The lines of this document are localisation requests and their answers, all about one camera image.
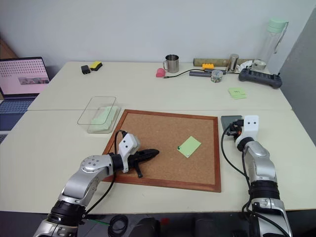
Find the yellow lego brick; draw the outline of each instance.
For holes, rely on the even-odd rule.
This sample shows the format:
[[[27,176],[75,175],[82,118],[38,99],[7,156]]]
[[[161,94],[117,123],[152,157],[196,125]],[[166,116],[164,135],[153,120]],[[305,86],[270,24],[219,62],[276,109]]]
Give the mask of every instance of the yellow lego brick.
[[[99,61],[95,61],[90,65],[90,69],[93,71],[97,71],[102,66],[102,63]]]
[[[205,70],[205,69],[213,69],[214,68],[214,64],[212,63],[203,63],[202,64],[202,69]]]

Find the cork board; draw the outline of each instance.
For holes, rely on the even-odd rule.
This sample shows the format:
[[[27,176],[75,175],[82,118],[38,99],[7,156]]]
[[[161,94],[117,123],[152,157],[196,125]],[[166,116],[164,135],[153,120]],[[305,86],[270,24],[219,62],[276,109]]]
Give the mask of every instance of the cork board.
[[[125,110],[103,154],[114,152],[114,135],[120,129],[138,137],[139,150],[157,149],[159,154],[140,163],[143,178],[132,169],[125,174],[118,172],[116,182],[221,191],[217,117]],[[177,147],[190,136],[201,145],[186,158]]]

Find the water bottle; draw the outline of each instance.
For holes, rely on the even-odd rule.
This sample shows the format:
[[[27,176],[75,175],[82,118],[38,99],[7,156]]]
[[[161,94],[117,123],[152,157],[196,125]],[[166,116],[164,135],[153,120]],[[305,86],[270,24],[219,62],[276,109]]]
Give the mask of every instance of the water bottle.
[[[266,32],[266,39],[258,57],[253,61],[252,69],[263,71],[272,54],[277,53],[277,48],[286,32],[288,22],[270,19]]]

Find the pink eraser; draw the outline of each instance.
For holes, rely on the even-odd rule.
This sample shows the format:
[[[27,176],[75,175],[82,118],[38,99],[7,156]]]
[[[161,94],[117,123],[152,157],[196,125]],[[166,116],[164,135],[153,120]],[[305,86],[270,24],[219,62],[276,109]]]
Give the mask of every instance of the pink eraser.
[[[156,78],[162,78],[166,75],[166,71],[163,68],[158,68],[156,72]]]

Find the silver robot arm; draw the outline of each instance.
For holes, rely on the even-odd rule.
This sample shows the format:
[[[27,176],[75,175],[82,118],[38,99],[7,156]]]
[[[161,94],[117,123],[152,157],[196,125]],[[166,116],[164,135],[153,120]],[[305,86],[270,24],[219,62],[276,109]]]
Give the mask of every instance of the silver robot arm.
[[[122,131],[118,154],[90,156],[85,158],[79,170],[68,180],[51,212],[38,227],[33,237],[76,237],[78,225],[85,217],[85,208],[90,203],[99,183],[114,172],[135,168],[138,163],[156,156],[159,151],[148,149],[138,152],[140,142],[136,136]]]
[[[253,211],[250,214],[250,236],[263,237],[267,233],[284,236],[275,225],[258,218],[262,215],[278,224],[292,237],[285,207],[279,197],[276,170],[270,160],[270,153],[255,141],[258,128],[258,116],[245,116],[241,135],[236,138],[236,146],[245,154],[244,159],[248,167],[249,194]]]

